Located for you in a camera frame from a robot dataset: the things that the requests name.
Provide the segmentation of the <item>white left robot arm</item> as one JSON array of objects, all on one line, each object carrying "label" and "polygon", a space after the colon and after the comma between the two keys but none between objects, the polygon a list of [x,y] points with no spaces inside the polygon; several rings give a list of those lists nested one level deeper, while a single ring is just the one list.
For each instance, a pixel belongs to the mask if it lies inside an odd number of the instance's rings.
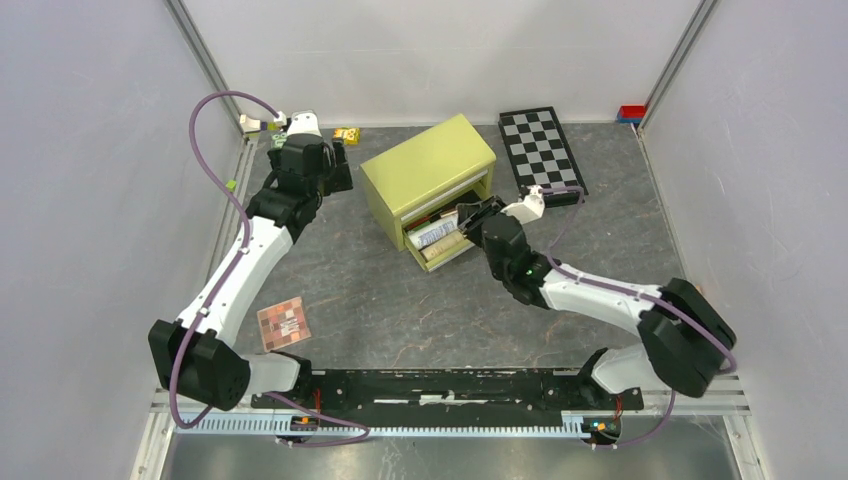
[{"label": "white left robot arm", "polygon": [[173,321],[148,334],[161,386],[219,410],[247,395],[276,392],[290,407],[314,394],[307,360],[282,353],[240,355],[233,345],[271,270],[315,219],[326,197],[349,191],[342,141],[295,133],[269,150],[271,172],[245,208],[247,225],[202,291]]}]

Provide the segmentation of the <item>eyeshadow palette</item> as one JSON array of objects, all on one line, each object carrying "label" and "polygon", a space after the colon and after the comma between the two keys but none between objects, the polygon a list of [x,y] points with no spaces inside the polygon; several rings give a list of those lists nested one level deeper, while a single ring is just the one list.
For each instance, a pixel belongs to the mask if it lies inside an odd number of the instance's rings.
[{"label": "eyeshadow palette", "polygon": [[312,336],[301,297],[261,309],[257,319],[265,352],[283,349]]}]

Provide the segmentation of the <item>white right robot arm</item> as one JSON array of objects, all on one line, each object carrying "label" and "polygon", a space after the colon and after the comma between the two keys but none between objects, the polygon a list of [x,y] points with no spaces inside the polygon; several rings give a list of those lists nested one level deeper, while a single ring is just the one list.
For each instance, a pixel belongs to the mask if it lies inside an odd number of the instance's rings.
[{"label": "white right robot arm", "polygon": [[534,250],[524,226],[542,218],[541,194],[506,204],[497,196],[458,206],[458,230],[480,247],[493,278],[524,305],[577,313],[620,328],[639,342],[603,349],[577,382],[580,400],[602,408],[618,393],[662,387],[702,397],[713,379],[732,373],[737,336],[689,281],[637,284],[589,274]]}]

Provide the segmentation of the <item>red black lip pencil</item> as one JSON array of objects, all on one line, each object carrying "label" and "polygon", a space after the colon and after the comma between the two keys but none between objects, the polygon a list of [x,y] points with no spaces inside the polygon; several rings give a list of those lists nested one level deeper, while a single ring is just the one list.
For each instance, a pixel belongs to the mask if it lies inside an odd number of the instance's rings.
[{"label": "red black lip pencil", "polygon": [[413,228],[414,226],[417,226],[417,225],[434,222],[434,221],[440,220],[443,217],[454,215],[456,213],[457,213],[457,210],[455,208],[431,212],[431,213],[429,213],[425,216],[422,216],[419,219],[416,219],[414,222],[410,223],[409,227]]}]

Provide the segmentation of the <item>green drawer cabinet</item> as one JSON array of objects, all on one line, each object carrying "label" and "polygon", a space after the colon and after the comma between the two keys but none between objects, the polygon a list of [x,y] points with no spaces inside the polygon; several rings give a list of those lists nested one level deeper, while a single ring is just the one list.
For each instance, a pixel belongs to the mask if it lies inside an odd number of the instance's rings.
[{"label": "green drawer cabinet", "polygon": [[472,247],[461,244],[426,262],[407,234],[409,224],[431,212],[491,195],[496,154],[462,114],[378,154],[361,166],[371,214],[399,251],[431,272]]}]

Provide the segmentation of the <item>white lotion tube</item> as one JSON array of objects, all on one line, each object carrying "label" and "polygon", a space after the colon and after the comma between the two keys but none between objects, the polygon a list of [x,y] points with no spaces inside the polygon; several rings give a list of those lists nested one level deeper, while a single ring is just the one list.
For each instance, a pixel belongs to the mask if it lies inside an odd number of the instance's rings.
[{"label": "white lotion tube", "polygon": [[453,212],[415,231],[409,232],[407,238],[415,250],[422,250],[451,234],[457,228],[458,214]]}]

